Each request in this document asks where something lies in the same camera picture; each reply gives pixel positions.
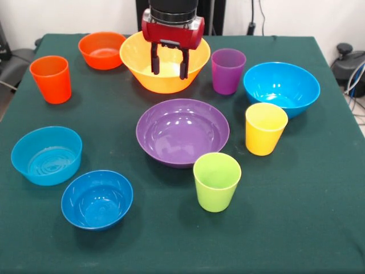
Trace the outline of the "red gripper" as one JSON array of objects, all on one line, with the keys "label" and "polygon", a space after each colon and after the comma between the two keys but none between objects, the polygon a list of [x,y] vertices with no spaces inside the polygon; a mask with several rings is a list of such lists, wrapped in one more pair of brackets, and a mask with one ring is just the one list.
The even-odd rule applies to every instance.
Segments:
[{"label": "red gripper", "polygon": [[205,19],[196,17],[191,23],[183,25],[165,25],[152,22],[152,17],[142,18],[142,32],[146,41],[151,42],[151,72],[158,75],[160,72],[160,60],[157,54],[158,43],[169,43],[178,46],[182,52],[180,63],[180,79],[188,78],[189,50],[198,48],[205,27]]}]

